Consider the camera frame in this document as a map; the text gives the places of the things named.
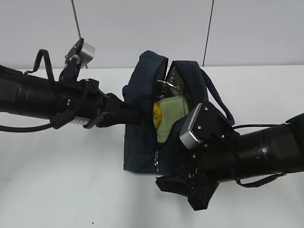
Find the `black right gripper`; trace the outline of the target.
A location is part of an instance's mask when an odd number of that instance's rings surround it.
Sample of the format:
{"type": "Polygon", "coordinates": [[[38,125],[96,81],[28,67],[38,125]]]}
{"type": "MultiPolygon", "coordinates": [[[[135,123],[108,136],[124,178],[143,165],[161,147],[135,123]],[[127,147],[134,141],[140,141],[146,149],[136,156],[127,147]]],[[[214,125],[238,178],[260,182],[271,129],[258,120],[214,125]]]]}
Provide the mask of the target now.
{"type": "Polygon", "coordinates": [[[201,139],[195,133],[186,133],[185,146],[192,156],[185,174],[158,177],[156,185],[163,192],[188,197],[194,211],[206,210],[220,182],[240,178],[239,137],[239,133],[227,133],[201,139]]]}

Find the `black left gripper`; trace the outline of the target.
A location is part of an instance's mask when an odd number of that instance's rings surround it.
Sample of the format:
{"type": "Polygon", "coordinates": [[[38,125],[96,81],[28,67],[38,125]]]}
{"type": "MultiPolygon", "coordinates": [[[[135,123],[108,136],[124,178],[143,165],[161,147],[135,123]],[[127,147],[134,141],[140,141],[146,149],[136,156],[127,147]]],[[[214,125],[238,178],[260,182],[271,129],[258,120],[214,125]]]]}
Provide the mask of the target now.
{"type": "Polygon", "coordinates": [[[122,102],[114,94],[105,94],[99,89],[99,82],[94,79],[80,81],[60,78],[54,86],[56,111],[54,112],[54,128],[59,129],[66,124],[76,123],[85,129],[93,126],[106,127],[115,124],[138,125],[142,122],[140,109],[122,102]]]}

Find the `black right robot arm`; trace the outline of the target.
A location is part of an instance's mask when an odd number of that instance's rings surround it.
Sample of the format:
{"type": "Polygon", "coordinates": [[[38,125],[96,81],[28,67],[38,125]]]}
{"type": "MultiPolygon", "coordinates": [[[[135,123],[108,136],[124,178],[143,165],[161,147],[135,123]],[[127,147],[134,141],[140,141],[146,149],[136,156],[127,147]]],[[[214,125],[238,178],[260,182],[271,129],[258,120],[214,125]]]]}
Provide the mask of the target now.
{"type": "Polygon", "coordinates": [[[279,177],[304,170],[304,116],[247,134],[231,132],[186,151],[181,167],[158,177],[163,192],[187,198],[205,210],[222,182],[258,188],[279,177]]]}

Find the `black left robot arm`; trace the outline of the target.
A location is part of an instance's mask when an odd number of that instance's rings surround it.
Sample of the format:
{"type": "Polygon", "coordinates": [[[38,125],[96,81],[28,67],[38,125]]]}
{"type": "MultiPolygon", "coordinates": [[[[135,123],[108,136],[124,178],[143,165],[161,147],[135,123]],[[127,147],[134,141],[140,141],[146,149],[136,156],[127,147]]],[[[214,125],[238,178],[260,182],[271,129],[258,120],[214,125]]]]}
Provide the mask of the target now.
{"type": "Polygon", "coordinates": [[[137,125],[141,112],[112,93],[105,94],[94,79],[61,74],[41,78],[29,72],[0,67],[0,111],[2,113],[45,119],[49,122],[34,127],[1,125],[2,132],[32,133],[66,124],[79,124],[85,129],[117,124],[137,125]]]}

